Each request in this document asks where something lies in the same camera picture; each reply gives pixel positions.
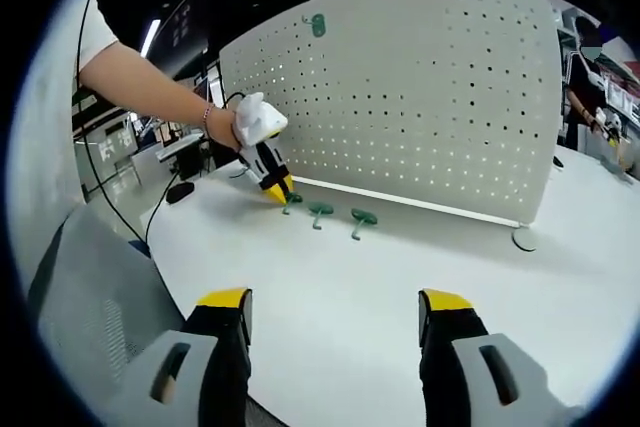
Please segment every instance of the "mouse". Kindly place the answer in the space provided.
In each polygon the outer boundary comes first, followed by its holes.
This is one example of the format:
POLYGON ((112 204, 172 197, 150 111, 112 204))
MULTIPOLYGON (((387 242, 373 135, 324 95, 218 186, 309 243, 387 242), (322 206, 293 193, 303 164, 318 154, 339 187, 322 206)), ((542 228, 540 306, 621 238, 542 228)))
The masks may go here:
POLYGON ((181 182, 180 184, 174 185, 167 191, 167 204, 180 202, 187 195, 191 194, 194 189, 195 185, 193 182, 181 182))

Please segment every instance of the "white pegboard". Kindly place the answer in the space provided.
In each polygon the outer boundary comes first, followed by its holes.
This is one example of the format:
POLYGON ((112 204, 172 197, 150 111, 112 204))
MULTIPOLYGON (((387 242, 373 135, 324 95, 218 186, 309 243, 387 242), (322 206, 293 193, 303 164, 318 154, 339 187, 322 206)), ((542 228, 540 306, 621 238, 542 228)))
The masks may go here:
POLYGON ((561 101, 551 19, 547 0, 312 0, 222 50, 225 89, 287 115, 294 175, 528 224, 561 101))

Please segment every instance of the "panel stand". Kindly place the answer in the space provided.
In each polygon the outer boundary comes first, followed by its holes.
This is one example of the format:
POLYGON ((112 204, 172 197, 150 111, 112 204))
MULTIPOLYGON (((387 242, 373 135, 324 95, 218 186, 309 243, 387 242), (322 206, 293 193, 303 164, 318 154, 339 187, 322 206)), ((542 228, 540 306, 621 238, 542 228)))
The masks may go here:
POLYGON ((538 248, 538 236, 528 225, 521 225, 511 233, 511 240, 520 250, 533 252, 538 248))

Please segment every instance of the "person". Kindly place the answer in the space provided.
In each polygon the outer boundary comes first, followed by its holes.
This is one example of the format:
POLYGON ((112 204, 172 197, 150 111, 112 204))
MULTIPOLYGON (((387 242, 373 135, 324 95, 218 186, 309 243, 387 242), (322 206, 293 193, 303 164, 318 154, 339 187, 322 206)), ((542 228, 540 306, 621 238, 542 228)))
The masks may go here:
POLYGON ((600 67, 595 63, 602 52, 602 38, 598 28, 583 16, 576 17, 575 27, 578 50, 568 56, 564 81, 571 104, 565 147, 578 150, 579 125, 586 125, 594 133, 601 132, 596 111, 598 107, 605 107, 606 98, 600 67))
MULTIPOLYGON (((87 0, 61 0, 32 58, 16 102, 8 142, 5 204, 9 240, 23 287, 76 206, 83 200, 74 154, 71 103, 78 39, 87 0)), ((98 9, 87 8, 80 82, 115 105, 141 116, 205 127, 219 143, 238 150, 235 114, 211 109, 123 45, 98 9)))

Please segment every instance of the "white table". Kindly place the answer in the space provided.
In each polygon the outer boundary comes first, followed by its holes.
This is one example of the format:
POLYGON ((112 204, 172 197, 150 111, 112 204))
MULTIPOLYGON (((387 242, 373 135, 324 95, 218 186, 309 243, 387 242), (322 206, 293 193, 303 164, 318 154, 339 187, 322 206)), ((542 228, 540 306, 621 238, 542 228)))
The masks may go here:
POLYGON ((298 183, 336 208, 311 228, 268 203, 242 167, 196 182, 163 204, 149 243, 185 316, 216 289, 254 289, 251 395, 289 425, 420 426, 417 292, 457 292, 490 332, 503 332, 547 371, 567 405, 588 404, 631 341, 640 299, 640 184, 558 147, 525 253, 511 229, 298 183), (349 210, 378 215, 362 241, 349 210))
POLYGON ((164 162, 165 160, 170 159, 174 155, 177 155, 178 152, 180 152, 181 150, 186 149, 187 147, 193 144, 197 144, 198 142, 200 142, 200 139, 202 138, 203 135, 204 134, 202 132, 196 132, 193 134, 186 135, 182 137, 180 140, 177 140, 176 142, 174 142, 173 144, 156 152, 156 157, 158 158, 158 161, 164 162))

